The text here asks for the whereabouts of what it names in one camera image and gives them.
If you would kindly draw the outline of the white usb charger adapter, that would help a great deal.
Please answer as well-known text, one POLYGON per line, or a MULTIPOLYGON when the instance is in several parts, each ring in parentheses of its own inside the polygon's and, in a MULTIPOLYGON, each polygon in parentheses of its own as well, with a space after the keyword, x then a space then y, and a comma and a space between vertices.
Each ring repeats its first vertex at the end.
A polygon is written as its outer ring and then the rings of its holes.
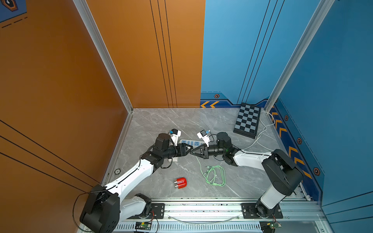
POLYGON ((169 159, 169 162, 178 163, 178 158, 177 157, 171 158, 169 159))

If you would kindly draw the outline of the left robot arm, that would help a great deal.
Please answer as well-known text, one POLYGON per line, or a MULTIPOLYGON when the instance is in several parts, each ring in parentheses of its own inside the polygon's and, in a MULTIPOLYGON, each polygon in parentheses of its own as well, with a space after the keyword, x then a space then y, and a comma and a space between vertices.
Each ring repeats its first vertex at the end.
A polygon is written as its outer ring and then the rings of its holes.
POLYGON ((88 232, 111 233, 120 219, 133 216, 147 218, 151 215, 152 200, 143 194, 131 199, 127 195, 144 179, 161 168, 166 159, 183 157, 193 150, 187 143, 177 143, 171 135, 161 133, 139 161, 116 180, 101 186, 94 186, 79 217, 88 232))

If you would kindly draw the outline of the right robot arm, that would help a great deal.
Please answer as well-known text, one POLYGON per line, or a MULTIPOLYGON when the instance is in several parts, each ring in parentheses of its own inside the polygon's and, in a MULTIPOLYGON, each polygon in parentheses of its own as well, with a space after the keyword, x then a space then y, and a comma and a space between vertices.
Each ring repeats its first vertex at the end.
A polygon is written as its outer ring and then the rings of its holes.
POLYGON ((226 132, 216 135, 214 145, 210 144, 208 132, 198 132, 197 136, 204 143, 194 148, 190 154, 203 159, 220 155, 228 165, 251 167, 266 172, 271 185, 255 204, 254 214, 259 218, 273 217, 278 204, 290 196, 304 178, 303 171, 280 149, 265 153, 246 152, 234 146, 226 132))

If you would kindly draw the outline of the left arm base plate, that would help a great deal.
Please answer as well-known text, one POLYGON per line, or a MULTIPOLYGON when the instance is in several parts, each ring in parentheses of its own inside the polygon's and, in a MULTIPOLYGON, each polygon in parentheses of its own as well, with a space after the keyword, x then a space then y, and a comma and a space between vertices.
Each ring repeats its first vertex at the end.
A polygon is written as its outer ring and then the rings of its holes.
POLYGON ((148 215, 135 215, 129 217, 129 219, 152 219, 155 216, 158 220, 164 218, 165 204, 164 203, 153 203, 151 204, 151 210, 148 215))

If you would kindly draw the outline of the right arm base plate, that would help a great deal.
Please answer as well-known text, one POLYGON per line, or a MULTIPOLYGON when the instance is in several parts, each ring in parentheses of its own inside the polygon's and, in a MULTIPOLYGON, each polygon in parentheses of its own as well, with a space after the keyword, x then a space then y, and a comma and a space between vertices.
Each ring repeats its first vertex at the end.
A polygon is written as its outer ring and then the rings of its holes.
POLYGON ((263 204, 256 203, 242 203, 241 211, 245 219, 265 219, 265 218, 275 218, 282 219, 282 210, 277 204, 273 209, 268 209, 263 204))

